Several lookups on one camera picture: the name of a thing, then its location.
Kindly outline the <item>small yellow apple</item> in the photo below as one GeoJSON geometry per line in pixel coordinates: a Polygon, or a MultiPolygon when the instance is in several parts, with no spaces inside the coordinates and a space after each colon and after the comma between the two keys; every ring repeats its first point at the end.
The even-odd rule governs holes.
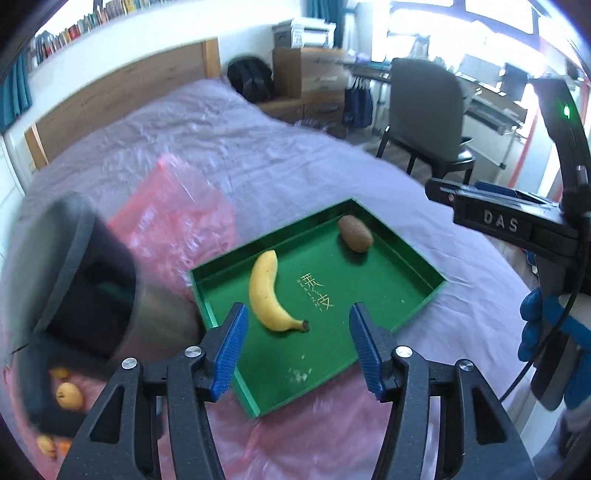
{"type": "Polygon", "coordinates": [[[67,411],[81,411],[85,400],[82,391],[71,382],[62,382],[55,391],[58,405],[67,411]]]}

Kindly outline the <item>large green yellow apple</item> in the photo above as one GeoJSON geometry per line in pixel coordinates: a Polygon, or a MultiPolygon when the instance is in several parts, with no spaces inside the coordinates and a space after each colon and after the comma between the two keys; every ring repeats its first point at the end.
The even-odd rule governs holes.
{"type": "Polygon", "coordinates": [[[56,445],[51,437],[48,435],[38,435],[36,437],[36,445],[40,452],[51,460],[57,459],[56,445]]]}

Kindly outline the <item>brown kiwi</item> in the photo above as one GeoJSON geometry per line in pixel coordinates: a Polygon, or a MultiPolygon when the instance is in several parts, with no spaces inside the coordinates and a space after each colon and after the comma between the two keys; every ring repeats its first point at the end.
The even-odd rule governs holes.
{"type": "Polygon", "coordinates": [[[374,245],[374,237],[363,221],[353,215],[342,216],[338,221],[339,234],[349,249],[366,253],[374,245]]]}

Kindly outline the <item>yellow banana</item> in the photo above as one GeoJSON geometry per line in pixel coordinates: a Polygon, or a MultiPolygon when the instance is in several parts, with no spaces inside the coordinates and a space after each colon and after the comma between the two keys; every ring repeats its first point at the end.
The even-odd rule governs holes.
{"type": "Polygon", "coordinates": [[[308,332],[308,320],[291,316],[276,297],[276,276],[279,260],[276,251],[264,251],[252,266],[249,276],[249,304],[259,323],[272,332],[308,332]]]}

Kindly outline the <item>orange mandarin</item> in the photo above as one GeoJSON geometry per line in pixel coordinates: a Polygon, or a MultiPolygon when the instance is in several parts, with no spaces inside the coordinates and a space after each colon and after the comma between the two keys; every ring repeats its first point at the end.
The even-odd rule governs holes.
{"type": "Polygon", "coordinates": [[[59,452],[59,454],[63,457],[65,457],[71,447],[72,441],[69,439],[65,439],[65,440],[57,440],[56,441],[56,448],[59,452]]]}
{"type": "Polygon", "coordinates": [[[66,380],[70,376],[68,370],[63,367],[52,368],[49,370],[49,373],[52,378],[58,379],[58,380],[66,380]]]}

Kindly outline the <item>white desk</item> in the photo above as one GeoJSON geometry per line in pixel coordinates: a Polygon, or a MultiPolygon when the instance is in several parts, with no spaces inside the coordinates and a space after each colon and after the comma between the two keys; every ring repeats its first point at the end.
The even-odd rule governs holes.
{"type": "MultiPolygon", "coordinates": [[[[378,100],[374,111],[372,123],[372,134],[381,136],[389,123],[387,101],[385,98],[385,87],[391,84],[390,64],[377,62],[345,63],[356,80],[363,79],[376,82],[378,88],[378,100]]],[[[503,158],[499,161],[493,160],[487,154],[478,150],[474,144],[469,148],[478,155],[496,164],[501,170],[508,166],[509,154],[513,144],[520,136],[519,130],[525,125],[527,110],[518,103],[511,100],[503,92],[497,92],[492,87],[471,80],[463,74],[457,74],[456,78],[462,83],[468,92],[465,114],[473,120],[485,125],[500,136],[508,135],[510,140],[504,152],[503,158]]]]}

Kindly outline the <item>grey office chair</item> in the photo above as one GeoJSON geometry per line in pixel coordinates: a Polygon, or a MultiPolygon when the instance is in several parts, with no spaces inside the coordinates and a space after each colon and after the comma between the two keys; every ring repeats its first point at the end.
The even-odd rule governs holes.
{"type": "Polygon", "coordinates": [[[462,172],[469,184],[475,158],[463,137],[464,97],[457,77],[428,60],[396,58],[390,86],[389,124],[377,156],[393,143],[410,154],[408,173],[421,160],[434,178],[462,172]]]}

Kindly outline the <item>dark blue tote bag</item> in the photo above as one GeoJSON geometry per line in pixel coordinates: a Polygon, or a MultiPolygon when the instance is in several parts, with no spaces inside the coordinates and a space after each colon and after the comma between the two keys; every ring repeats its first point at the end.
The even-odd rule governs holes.
{"type": "Polygon", "coordinates": [[[345,90],[342,124],[351,129],[365,129],[373,122],[374,102],[370,93],[370,81],[356,77],[353,85],[345,90]]]}

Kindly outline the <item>black steel electric kettle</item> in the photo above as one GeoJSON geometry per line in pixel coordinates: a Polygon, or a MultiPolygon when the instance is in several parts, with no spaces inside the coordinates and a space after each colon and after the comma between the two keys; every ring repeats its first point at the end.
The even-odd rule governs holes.
{"type": "Polygon", "coordinates": [[[51,369],[107,379],[127,357],[166,360],[200,338],[194,305],[150,279],[77,193],[28,228],[7,287],[17,385],[42,434],[72,438],[85,419],[82,410],[58,404],[51,369]]]}

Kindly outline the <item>grey bed cover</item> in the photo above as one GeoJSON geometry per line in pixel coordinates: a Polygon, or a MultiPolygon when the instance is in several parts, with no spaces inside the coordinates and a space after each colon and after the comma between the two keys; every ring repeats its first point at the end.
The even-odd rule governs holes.
{"type": "MultiPolygon", "coordinates": [[[[319,210],[356,199],[446,278],[401,331],[424,357],[472,360],[496,393],[520,371],[519,306],[527,286],[483,235],[391,163],[320,131],[273,120],[221,80],[186,85],[99,129],[35,174],[11,225],[4,273],[34,219],[69,191],[116,222],[158,159],[171,154],[231,204],[217,252],[256,240],[319,210]]],[[[230,479],[367,479],[389,409],[358,367],[286,407],[249,420],[232,393],[208,408],[230,479]]]]}

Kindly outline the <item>wooden drawer cabinet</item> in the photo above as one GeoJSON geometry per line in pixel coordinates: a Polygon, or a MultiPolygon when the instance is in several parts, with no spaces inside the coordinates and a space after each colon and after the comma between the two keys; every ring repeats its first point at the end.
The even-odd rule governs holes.
{"type": "Polygon", "coordinates": [[[320,47],[273,49],[276,98],[257,103],[263,113],[290,124],[315,120],[341,124],[349,70],[346,52],[320,47]]]}

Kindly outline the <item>green metal tray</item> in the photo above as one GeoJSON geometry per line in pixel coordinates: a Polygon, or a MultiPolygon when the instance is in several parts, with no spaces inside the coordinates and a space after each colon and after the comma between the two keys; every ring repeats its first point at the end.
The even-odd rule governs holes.
{"type": "Polygon", "coordinates": [[[249,276],[264,251],[276,251],[276,296],[307,333],[267,330],[256,316],[235,369],[233,388],[250,418],[287,405],[356,362],[349,311],[356,302],[381,327],[410,322],[445,283],[444,276],[381,219],[353,199],[227,252],[189,273],[206,328],[224,321],[235,302],[249,303],[249,276]],[[346,246],[338,221],[353,215],[374,237],[366,253],[346,246]]]}

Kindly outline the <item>white printer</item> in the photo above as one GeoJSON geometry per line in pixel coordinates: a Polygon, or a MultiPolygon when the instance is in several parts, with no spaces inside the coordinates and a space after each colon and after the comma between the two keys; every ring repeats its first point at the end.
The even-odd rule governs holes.
{"type": "Polygon", "coordinates": [[[298,17],[273,26],[276,48],[329,48],[334,46],[335,23],[298,17]]]}

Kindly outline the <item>black backpack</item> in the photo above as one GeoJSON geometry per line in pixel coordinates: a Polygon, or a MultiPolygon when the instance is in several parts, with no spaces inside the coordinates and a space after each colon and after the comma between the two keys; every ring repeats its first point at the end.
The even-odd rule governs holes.
{"type": "Polygon", "coordinates": [[[257,104],[276,98],[276,86],[269,65],[256,56],[242,56],[228,63],[226,76],[233,89],[250,103],[257,104]]]}

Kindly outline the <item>pink plastic sheet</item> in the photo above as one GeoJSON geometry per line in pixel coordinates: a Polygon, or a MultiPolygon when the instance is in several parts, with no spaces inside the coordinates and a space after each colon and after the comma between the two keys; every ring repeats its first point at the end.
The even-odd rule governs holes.
{"type": "Polygon", "coordinates": [[[17,385],[14,332],[8,320],[7,278],[17,246],[37,217],[69,191],[89,198],[119,240],[159,283],[189,292],[189,270],[267,231],[349,197],[372,209],[422,251],[432,243],[437,208],[422,186],[365,155],[266,160],[244,157],[160,158],[143,172],[107,159],[63,159],[40,174],[17,211],[1,280],[2,315],[11,342],[7,390],[13,423],[46,478],[59,465],[35,444],[36,429],[17,385]]]}

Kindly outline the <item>wooden headboard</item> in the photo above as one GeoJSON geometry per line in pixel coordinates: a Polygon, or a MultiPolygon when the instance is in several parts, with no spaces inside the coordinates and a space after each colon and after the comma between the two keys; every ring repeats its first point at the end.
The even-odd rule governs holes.
{"type": "Polygon", "coordinates": [[[149,102],[197,80],[221,76],[218,40],[164,50],[75,91],[32,123],[24,139],[40,170],[73,144],[149,102]]]}

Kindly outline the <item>teal curtain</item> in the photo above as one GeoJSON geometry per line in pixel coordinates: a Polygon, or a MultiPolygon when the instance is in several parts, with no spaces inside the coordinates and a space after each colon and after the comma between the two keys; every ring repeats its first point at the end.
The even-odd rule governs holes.
{"type": "Polygon", "coordinates": [[[21,54],[1,84],[0,127],[4,134],[32,106],[28,82],[28,61],[21,54]]]}

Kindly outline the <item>row of books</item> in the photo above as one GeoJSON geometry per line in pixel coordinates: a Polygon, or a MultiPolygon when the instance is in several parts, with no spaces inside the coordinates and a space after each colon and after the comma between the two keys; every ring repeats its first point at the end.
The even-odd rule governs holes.
{"type": "Polygon", "coordinates": [[[29,67],[35,69],[79,37],[108,23],[164,4],[167,1],[67,1],[30,41],[27,50],[29,67]]]}

